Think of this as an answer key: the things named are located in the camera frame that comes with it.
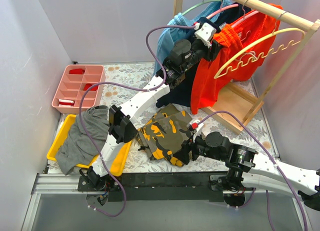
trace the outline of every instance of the orange shirt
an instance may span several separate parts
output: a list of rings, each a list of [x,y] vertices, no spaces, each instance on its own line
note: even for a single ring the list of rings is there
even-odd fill
[[[280,5],[270,5],[282,9]],[[193,114],[197,114],[198,109],[213,106],[218,100],[219,91],[232,79],[237,81],[245,81],[252,76],[256,69],[264,62],[263,58],[256,62],[252,62],[245,67],[239,67],[236,71],[229,71],[228,74],[214,79],[214,76],[218,72],[219,68],[222,67],[222,65],[225,64],[235,54],[240,52],[243,48],[250,45],[254,41],[272,33],[275,27],[275,30],[278,30],[280,21],[276,20],[274,17],[270,17],[259,12],[245,19],[234,28],[232,28],[232,25],[233,23],[230,25],[225,25],[220,33],[217,33],[213,36],[213,39],[223,46],[215,60],[209,62],[203,58],[198,65],[191,91],[191,112]],[[276,36],[268,38],[267,40],[247,50],[246,53],[254,51],[256,56],[258,56],[261,52],[266,54],[273,44],[275,38]],[[241,60],[244,64],[246,64],[250,57],[251,55],[245,55]],[[236,60],[231,63],[234,68],[237,66],[237,64],[238,61]]]

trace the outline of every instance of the white wall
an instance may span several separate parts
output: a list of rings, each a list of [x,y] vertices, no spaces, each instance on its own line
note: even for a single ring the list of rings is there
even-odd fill
[[[145,37],[173,17],[174,0],[39,0],[65,50],[79,63],[153,61]],[[183,0],[183,10],[202,0]],[[263,0],[279,3],[281,0]],[[205,6],[191,11],[194,18]],[[149,40],[153,50],[161,31]]]
[[[320,19],[320,0],[282,0],[286,11],[310,21]],[[276,38],[287,44],[295,33]],[[290,53],[265,60],[254,80],[261,93]],[[305,169],[320,168],[320,31],[318,31],[265,99],[264,108],[281,160]],[[320,230],[320,212],[308,209],[313,230]]]
[[[17,231],[46,164],[51,107],[71,60],[38,0],[0,0],[0,230]]]

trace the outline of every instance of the wooden clothing rack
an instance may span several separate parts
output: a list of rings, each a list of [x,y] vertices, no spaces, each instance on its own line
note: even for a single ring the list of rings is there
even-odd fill
[[[285,12],[282,9],[271,6],[265,2],[259,0],[233,0],[239,4],[245,4],[245,6],[252,10],[257,10],[265,15],[274,17],[284,23],[287,23],[295,28],[301,29],[306,32],[304,38],[296,45],[296,49],[291,56],[284,62],[282,67],[273,77],[267,88],[262,92],[260,97],[255,97],[248,93],[244,89],[238,87],[234,83],[226,85],[218,94],[218,101],[212,107],[203,108],[203,110],[212,114],[215,111],[226,110],[234,114],[242,123],[246,126],[259,109],[264,104],[264,98],[270,92],[270,90],[276,85],[281,76],[289,68],[289,66],[296,59],[298,54],[303,50],[304,46],[311,39],[314,33],[320,27],[320,19],[315,22],[311,22],[302,17],[294,15],[289,12]],[[174,0],[174,14],[181,12],[183,0]],[[226,127],[234,131],[236,134],[240,134],[243,128],[229,115],[218,113],[213,116],[216,120],[224,124]]]

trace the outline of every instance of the blue shirt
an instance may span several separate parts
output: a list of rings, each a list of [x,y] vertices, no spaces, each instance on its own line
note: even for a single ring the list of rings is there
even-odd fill
[[[222,7],[231,5],[232,2],[230,0],[222,0]],[[201,17],[207,17],[208,15],[212,14],[213,12],[220,9],[221,2],[212,2],[209,4],[208,7],[205,8],[197,17],[195,17],[192,20],[188,20],[185,18],[181,13],[178,13],[174,16],[174,18],[168,23],[168,25],[181,25],[181,26],[192,26],[195,22],[199,20]],[[213,16],[210,20],[212,22],[215,22],[220,13]],[[165,60],[166,57],[169,56],[171,50],[174,48],[175,42],[185,39],[186,34],[188,33],[188,29],[182,29],[182,28],[166,28],[162,34],[160,35],[158,39],[158,45],[156,50],[156,56],[160,60],[161,63]],[[153,74],[156,74],[156,72],[160,69],[160,65],[158,62],[155,62],[154,65],[154,72]]]

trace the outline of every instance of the pink organizer tray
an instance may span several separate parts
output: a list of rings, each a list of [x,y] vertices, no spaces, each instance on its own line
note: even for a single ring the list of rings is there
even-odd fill
[[[69,74],[69,71],[74,69],[83,69],[84,74]],[[55,92],[52,106],[63,114],[78,114],[80,101],[85,93],[85,85],[94,85],[105,80],[105,69],[102,65],[68,65]],[[82,110],[85,111],[99,105],[102,92],[103,85],[100,85],[97,91],[89,91],[83,100]],[[61,107],[59,106],[59,99],[72,100],[74,106]]]

